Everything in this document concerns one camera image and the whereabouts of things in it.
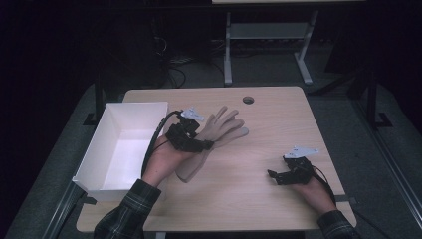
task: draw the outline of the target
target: table top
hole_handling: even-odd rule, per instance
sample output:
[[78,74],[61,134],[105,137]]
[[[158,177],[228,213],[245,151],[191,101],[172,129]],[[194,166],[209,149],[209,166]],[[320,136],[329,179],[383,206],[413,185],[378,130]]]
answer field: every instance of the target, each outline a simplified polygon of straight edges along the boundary
[[[250,105],[244,97],[253,98]],[[169,110],[194,107],[201,115],[222,106],[238,110],[250,133],[213,150],[204,167],[189,182],[174,174],[154,205],[145,231],[277,231],[316,229],[317,214],[288,186],[278,186],[267,169],[289,171],[282,156],[295,145],[317,148],[310,162],[323,171],[335,195],[344,190],[317,127],[306,96],[298,87],[213,88],[129,91],[124,102],[169,102]],[[77,223],[80,231],[95,225],[118,202],[85,204]],[[356,220],[347,201],[337,207],[352,225]]]

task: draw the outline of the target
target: finger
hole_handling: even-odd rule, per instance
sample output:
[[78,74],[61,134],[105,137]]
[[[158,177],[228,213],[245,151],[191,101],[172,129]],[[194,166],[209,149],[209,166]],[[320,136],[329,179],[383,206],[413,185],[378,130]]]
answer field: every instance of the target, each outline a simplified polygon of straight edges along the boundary
[[217,120],[217,124],[219,124],[220,126],[223,125],[224,123],[226,123],[229,120],[232,120],[235,115],[237,115],[239,113],[239,111],[237,110],[232,110],[230,113],[228,113],[226,116],[224,116],[223,118],[221,118],[220,120]]
[[228,133],[230,130],[234,128],[242,127],[245,122],[242,119],[233,119],[224,123],[221,128],[219,128],[218,133],[220,134],[218,137],[220,138],[224,134]]
[[214,123],[223,115],[223,113],[227,110],[227,107],[224,106],[220,109],[220,111],[218,111],[216,117],[215,117],[215,121]]
[[213,148],[221,147],[226,145],[227,143],[249,134],[249,130],[246,127],[238,128],[234,131],[231,131],[225,135],[223,135],[220,140],[216,141],[213,145]]
[[176,175],[182,182],[188,182],[190,175],[200,167],[202,163],[202,154],[204,152],[180,163],[176,168]]
[[207,123],[205,124],[204,128],[202,129],[202,131],[195,137],[195,139],[201,140],[204,139],[207,134],[209,133],[210,128],[212,128],[214,126],[214,118],[215,116],[212,114],[208,120]]

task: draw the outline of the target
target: black cable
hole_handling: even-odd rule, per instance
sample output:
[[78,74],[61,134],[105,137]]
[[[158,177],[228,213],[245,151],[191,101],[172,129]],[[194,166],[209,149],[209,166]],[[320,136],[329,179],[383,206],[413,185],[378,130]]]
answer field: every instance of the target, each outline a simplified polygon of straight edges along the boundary
[[166,140],[165,142],[162,142],[159,146],[157,146],[155,149],[152,150],[152,152],[155,152],[159,147],[163,146],[164,144],[170,142],[170,140]]
[[65,218],[63,219],[63,222],[60,225],[60,228],[58,229],[58,236],[62,233],[63,228],[65,227],[66,223],[69,221],[69,219],[71,218],[72,213],[75,211],[75,209],[77,208],[78,205],[78,201],[84,197],[84,195],[86,195],[86,193],[84,191],[82,191],[80,193],[80,195],[78,196],[78,199],[76,199],[76,201],[72,204],[71,207],[68,207],[68,210],[65,213]]
[[167,71],[167,76],[168,76],[168,81],[170,82],[171,88],[176,88],[176,82],[173,78],[173,76],[171,76],[170,71]]
[[[316,170],[318,170],[322,174],[322,176],[325,179],[325,181],[323,181],[322,178],[319,175],[317,175],[315,172],[313,173],[313,177],[315,177],[320,183],[322,183],[322,185],[325,187],[325,189],[327,189],[328,192],[330,192],[331,200],[333,200],[333,202],[335,204],[334,193],[332,192],[332,189],[329,186],[328,180],[326,179],[325,175],[323,174],[323,172],[319,168],[317,168],[315,166],[313,166],[313,168],[315,168]],[[369,219],[367,219],[361,213],[359,213],[358,211],[354,210],[353,208],[351,208],[351,210],[353,211],[354,214],[356,214],[357,216],[359,216],[360,218],[362,218],[366,223],[368,223],[370,226],[372,226],[375,230],[377,230],[385,238],[391,239],[384,231],[382,231],[377,225],[375,225],[371,221],[369,221]]]
[[223,70],[217,64],[215,64],[215,63],[212,62],[211,65],[213,65],[214,67],[216,67],[218,69],[218,71],[220,71],[220,73],[224,76]]
[[179,88],[183,87],[183,85],[186,83],[186,74],[184,74],[183,71],[181,71],[179,69],[175,69],[175,68],[169,68],[168,70],[173,70],[173,71],[179,72],[183,76],[183,80],[182,80],[182,83],[180,85],[177,85],[176,81],[173,78],[174,83],[175,83],[174,88],[179,89]]
[[[117,18],[119,18],[121,16],[115,16],[112,19],[108,20],[106,22],[107,26],[105,27],[105,30],[107,30],[108,28],[110,28],[110,26],[112,26],[112,24],[114,24],[114,22],[116,21]],[[98,27],[98,24],[100,23],[102,19],[98,20],[97,22],[95,22],[90,30],[90,36],[91,36],[91,40],[94,42],[95,45],[97,45],[98,47],[100,47],[100,49],[102,49],[107,55],[109,55],[113,60],[115,60],[117,63],[119,63],[121,66],[123,66],[126,70],[128,70],[130,73],[138,75],[138,71],[134,68],[132,68],[131,66],[129,66],[128,64],[126,64],[121,58],[119,58],[118,56],[116,56],[111,50],[107,49],[102,43],[100,43],[98,36],[95,35],[94,30]],[[136,81],[132,80],[131,78],[127,78],[126,82],[129,84],[129,86],[131,88],[135,88],[136,86]]]
[[383,235],[385,238],[387,239],[391,239],[391,237],[389,237],[384,231],[382,231],[377,225],[373,224],[371,221],[369,221],[369,219],[367,219],[365,216],[363,216],[362,214],[360,214],[360,212],[354,210],[353,208],[351,208],[351,210],[353,211],[354,214],[356,214],[357,216],[359,216],[360,218],[362,218],[367,224],[369,224],[370,226],[372,226],[375,230],[377,230],[381,235]]
[[149,143],[148,149],[146,150],[146,154],[145,154],[145,158],[143,160],[143,164],[142,164],[142,171],[140,173],[141,176],[143,176],[143,174],[146,171],[146,166],[148,165],[149,159],[152,156],[152,153],[155,151],[155,143],[158,139],[158,135],[161,132],[161,130],[164,128],[165,124],[167,123],[168,119],[173,116],[173,115],[177,115],[180,114],[180,112],[178,111],[174,111],[169,113],[165,118],[163,118],[160,122],[160,124],[158,125],[157,129],[155,130],[154,135],[151,138],[151,142]]

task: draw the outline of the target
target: hand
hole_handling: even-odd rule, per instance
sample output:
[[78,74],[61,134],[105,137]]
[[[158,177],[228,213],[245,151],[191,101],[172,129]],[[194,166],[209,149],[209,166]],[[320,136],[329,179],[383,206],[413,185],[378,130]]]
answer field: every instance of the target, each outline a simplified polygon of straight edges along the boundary
[[154,187],[171,175],[180,163],[198,154],[176,150],[165,135],[157,139],[154,148],[156,150],[149,159],[142,177],[143,181]]
[[208,155],[214,148],[221,147],[249,133],[247,128],[242,127],[245,122],[242,119],[235,119],[239,112],[233,110],[222,117],[226,110],[227,107],[222,107],[216,116],[211,115],[205,127],[195,137],[198,140],[213,141],[214,144],[209,150],[203,150],[200,154],[180,164],[176,169],[176,174],[181,181],[189,182],[205,164]]
[[307,204],[312,207],[319,216],[322,216],[327,212],[337,210],[325,188],[314,177],[312,177],[306,185],[292,185],[292,189],[300,194],[305,199]]

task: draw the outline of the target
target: plaid shirt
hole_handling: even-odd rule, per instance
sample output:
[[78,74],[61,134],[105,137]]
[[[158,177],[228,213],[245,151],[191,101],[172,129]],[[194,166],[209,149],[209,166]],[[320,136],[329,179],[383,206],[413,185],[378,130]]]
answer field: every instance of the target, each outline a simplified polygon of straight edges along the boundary
[[[161,191],[142,180],[137,180],[120,206],[107,214],[96,226],[95,238],[143,238],[143,224]],[[360,238],[340,211],[324,214],[318,225],[327,239]]]
[[331,211],[319,218],[317,224],[327,239],[358,239],[360,238],[353,226],[340,211]]
[[137,180],[120,206],[97,224],[94,238],[143,238],[143,224],[160,193],[159,189]]

